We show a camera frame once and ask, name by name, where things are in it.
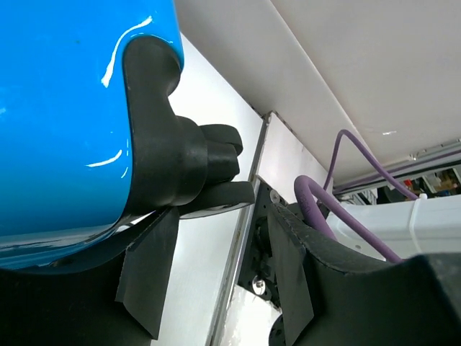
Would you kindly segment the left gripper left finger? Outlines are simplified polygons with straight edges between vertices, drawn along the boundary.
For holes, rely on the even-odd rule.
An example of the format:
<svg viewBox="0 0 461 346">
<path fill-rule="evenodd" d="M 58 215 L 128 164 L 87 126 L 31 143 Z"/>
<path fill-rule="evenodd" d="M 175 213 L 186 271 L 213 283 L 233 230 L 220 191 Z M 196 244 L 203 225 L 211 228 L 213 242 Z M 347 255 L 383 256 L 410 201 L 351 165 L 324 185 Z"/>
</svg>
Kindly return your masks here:
<svg viewBox="0 0 461 346">
<path fill-rule="evenodd" d="M 3 345 L 149 345 L 160 333 L 176 208 L 45 267 L 1 271 Z"/>
</svg>

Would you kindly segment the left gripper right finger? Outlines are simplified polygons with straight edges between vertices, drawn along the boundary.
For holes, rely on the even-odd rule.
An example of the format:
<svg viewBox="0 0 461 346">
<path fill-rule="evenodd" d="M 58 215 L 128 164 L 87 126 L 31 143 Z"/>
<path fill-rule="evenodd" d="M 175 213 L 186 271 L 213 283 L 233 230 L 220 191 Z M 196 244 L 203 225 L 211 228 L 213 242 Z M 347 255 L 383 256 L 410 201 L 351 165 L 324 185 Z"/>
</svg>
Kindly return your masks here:
<svg viewBox="0 0 461 346">
<path fill-rule="evenodd" d="M 458 345 L 460 255 L 392 264 L 355 252 L 282 205 L 268 212 L 287 345 Z"/>
</svg>

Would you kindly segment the blue kids suitcase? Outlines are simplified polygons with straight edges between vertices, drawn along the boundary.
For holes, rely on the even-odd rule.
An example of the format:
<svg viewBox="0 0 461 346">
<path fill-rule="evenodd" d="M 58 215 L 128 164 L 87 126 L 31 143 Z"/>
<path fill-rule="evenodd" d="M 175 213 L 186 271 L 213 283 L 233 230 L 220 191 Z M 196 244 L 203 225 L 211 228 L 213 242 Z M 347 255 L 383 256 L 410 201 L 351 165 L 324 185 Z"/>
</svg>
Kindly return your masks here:
<svg viewBox="0 0 461 346">
<path fill-rule="evenodd" d="M 239 132 L 174 113 L 173 1 L 1 3 L 1 266 L 57 262 L 164 207 L 250 205 Z"/>
</svg>

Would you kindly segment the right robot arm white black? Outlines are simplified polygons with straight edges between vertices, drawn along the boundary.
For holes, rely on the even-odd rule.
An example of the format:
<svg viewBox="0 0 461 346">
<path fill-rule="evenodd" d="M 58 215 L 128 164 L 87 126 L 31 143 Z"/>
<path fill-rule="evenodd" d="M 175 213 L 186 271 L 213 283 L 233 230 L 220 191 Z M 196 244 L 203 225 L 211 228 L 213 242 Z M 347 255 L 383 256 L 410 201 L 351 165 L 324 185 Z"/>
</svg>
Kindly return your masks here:
<svg viewBox="0 0 461 346">
<path fill-rule="evenodd" d="M 460 196 L 341 205 L 399 257 L 460 252 Z"/>
</svg>

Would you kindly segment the metal base rail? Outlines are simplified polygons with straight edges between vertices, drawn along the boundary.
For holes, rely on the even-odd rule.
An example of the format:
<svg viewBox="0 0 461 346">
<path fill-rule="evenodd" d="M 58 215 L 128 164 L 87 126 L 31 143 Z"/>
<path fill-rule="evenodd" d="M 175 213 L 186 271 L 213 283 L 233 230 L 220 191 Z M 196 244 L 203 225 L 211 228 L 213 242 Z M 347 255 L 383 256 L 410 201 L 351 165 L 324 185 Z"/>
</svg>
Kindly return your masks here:
<svg viewBox="0 0 461 346">
<path fill-rule="evenodd" d="M 255 210 L 253 204 L 238 212 L 206 345 L 267 345 L 269 331 L 280 315 L 273 303 L 238 284 Z"/>
</svg>

